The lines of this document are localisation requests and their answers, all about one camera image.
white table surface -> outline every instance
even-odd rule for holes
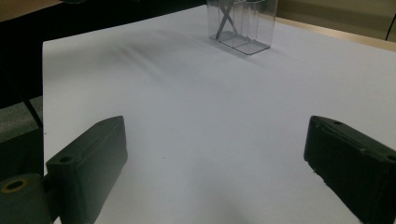
[[[123,115],[129,160],[96,223],[360,223],[303,159],[310,116],[396,148],[396,53],[276,23],[245,56],[206,8],[44,44],[45,160]]]

clear plastic container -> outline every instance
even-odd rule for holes
[[[277,0],[207,0],[209,37],[245,54],[271,47]]]

